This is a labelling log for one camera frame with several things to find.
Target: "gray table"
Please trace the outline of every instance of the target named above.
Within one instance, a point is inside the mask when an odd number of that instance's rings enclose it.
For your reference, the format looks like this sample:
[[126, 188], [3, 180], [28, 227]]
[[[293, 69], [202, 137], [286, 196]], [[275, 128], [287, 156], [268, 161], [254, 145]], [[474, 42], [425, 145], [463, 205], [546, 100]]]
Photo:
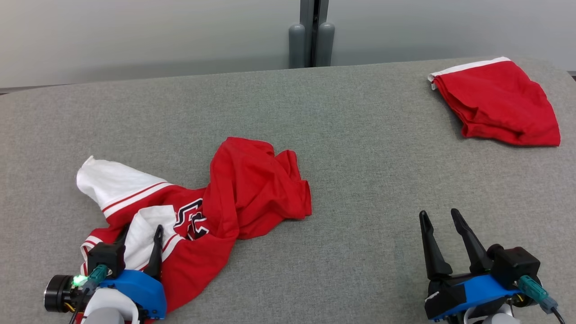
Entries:
[[[418, 212], [455, 272], [468, 260], [450, 208], [486, 247], [523, 246], [576, 322], [576, 83], [513, 58], [546, 91], [562, 145], [463, 139], [429, 72], [475, 59], [104, 82], [0, 96], [2, 323], [65, 323], [47, 313], [55, 274], [105, 226], [75, 175], [95, 155], [203, 187], [229, 135], [297, 152], [313, 215], [238, 242], [222, 273], [169, 323], [426, 323]], [[523, 323], [556, 323], [538, 307]]]

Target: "jersey lettering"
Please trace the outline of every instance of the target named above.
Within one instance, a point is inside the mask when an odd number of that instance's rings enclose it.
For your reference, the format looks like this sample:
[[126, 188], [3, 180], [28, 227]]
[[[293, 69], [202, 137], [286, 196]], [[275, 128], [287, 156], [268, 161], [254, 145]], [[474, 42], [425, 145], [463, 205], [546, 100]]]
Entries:
[[187, 238], [190, 240], [197, 240], [210, 232], [207, 228], [202, 226], [202, 222], [206, 221], [206, 217], [202, 215], [202, 212], [198, 211], [201, 206], [202, 198], [194, 200], [190, 204], [183, 206], [178, 210], [177, 220], [174, 227], [182, 226], [184, 220], [188, 220]]

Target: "white sleeve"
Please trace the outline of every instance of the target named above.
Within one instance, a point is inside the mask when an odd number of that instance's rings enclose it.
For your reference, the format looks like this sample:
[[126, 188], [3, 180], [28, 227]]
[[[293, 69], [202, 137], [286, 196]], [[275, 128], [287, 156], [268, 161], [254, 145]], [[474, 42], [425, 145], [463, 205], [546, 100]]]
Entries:
[[164, 229], [162, 242], [162, 261], [170, 255], [176, 243], [184, 238], [174, 231], [176, 217], [172, 205], [142, 208], [134, 215], [124, 245], [126, 269], [142, 270], [150, 260], [154, 247], [154, 234], [158, 225]]
[[114, 204], [138, 199], [139, 195], [150, 195], [171, 184], [122, 163], [96, 160], [90, 156], [78, 170], [76, 185], [104, 211]]

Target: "red jersey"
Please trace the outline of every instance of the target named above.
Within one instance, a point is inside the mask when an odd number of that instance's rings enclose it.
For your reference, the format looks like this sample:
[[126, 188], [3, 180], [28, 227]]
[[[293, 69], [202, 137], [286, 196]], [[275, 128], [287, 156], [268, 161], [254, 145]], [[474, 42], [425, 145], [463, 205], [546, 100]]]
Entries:
[[198, 296], [226, 265], [236, 239], [266, 235], [286, 218], [312, 213], [310, 188], [296, 154], [277, 156], [266, 142], [228, 138], [210, 163], [206, 188], [187, 189], [126, 165], [90, 157], [78, 188], [98, 203], [108, 228], [97, 228], [81, 246], [113, 243], [126, 224], [126, 269], [142, 270], [158, 224], [164, 228], [162, 275], [168, 312]]

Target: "gray wall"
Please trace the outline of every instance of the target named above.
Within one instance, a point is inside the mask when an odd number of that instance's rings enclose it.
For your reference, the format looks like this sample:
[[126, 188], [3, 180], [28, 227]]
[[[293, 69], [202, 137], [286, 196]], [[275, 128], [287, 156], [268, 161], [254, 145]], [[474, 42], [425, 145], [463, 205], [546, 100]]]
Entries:
[[288, 67], [299, 0], [5, 0], [0, 89]]
[[521, 54], [576, 71], [575, 16], [575, 0], [330, 0], [332, 65]]

